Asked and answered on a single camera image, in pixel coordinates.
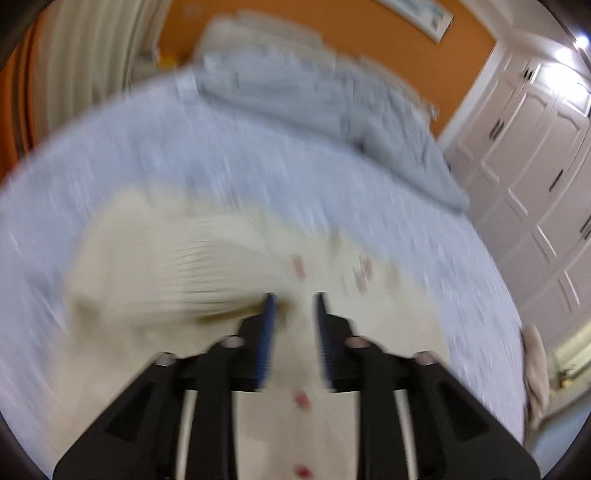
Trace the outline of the framed wall picture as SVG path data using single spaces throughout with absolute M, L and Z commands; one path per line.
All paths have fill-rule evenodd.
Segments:
M 377 0 L 377 2 L 403 17 L 437 44 L 441 42 L 454 18 L 454 15 L 437 1 Z

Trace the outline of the cream and orange curtains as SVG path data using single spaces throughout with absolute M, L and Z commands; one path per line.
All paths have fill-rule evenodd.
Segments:
M 1 173 L 43 139 L 161 73 L 169 1 L 1 4 Z

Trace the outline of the butterfly print bed sheet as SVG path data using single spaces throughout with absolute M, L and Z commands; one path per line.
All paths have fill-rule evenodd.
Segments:
M 517 438 L 521 321 L 470 221 L 334 141 L 201 100 L 189 70 L 105 102 L 40 145 L 1 186 L 1 412 L 42 469 L 45 361 L 64 327 L 77 240 L 121 186 L 162 181 L 298 224 L 342 230 L 435 300 L 456 376 Z

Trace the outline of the grey crumpled duvet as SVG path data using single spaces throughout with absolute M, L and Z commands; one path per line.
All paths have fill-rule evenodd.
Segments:
M 200 94 L 355 147 L 411 187 L 465 213 L 428 118 L 403 91 L 353 66 L 328 66 L 270 47 L 214 51 L 197 73 Z

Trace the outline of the beige padded headboard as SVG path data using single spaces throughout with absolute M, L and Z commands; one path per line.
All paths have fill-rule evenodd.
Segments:
M 211 52 L 229 52 L 245 47 L 276 48 L 325 67 L 348 67 L 362 71 L 398 89 L 424 114 L 428 122 L 439 118 L 439 108 L 409 82 L 386 66 L 363 55 L 349 55 L 325 44 L 322 34 L 287 19 L 250 10 L 216 15 L 208 21 L 195 44 L 191 59 L 201 61 Z

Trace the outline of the cream knit sweater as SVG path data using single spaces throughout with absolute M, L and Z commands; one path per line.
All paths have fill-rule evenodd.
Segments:
M 159 352 L 192 356 L 279 300 L 266 389 L 238 396 L 243 479 L 356 475 L 353 395 L 322 375 L 315 295 L 385 350 L 449 355 L 435 305 L 388 261 L 339 233 L 311 234 L 260 207 L 163 187 L 121 191 L 86 230 L 66 276 L 50 355 L 43 453 L 54 466 Z

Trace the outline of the beige garment at bed edge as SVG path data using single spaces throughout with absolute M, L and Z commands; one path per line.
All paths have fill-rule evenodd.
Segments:
M 522 328 L 524 383 L 527 394 L 526 432 L 536 431 L 550 405 L 547 354 L 535 325 Z

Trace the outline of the white wardrobe doors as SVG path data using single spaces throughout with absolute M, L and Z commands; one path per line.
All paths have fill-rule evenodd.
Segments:
M 548 349 L 590 317 L 590 82 L 507 51 L 448 155 L 468 217 Z

